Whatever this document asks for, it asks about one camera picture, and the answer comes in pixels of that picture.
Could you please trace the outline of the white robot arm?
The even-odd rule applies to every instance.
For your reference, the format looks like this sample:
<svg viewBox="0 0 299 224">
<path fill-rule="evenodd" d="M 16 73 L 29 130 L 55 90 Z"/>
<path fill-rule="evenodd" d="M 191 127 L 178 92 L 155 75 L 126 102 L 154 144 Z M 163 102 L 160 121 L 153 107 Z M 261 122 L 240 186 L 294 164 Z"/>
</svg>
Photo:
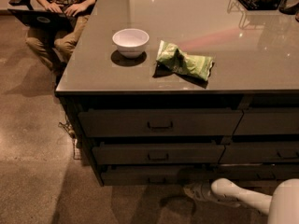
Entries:
<svg viewBox="0 0 299 224">
<path fill-rule="evenodd" d="M 267 216 L 267 224 L 299 224 L 299 179 L 281 182 L 272 195 L 239 187 L 227 178 L 183 187 L 193 200 L 250 207 Z"/>
</svg>

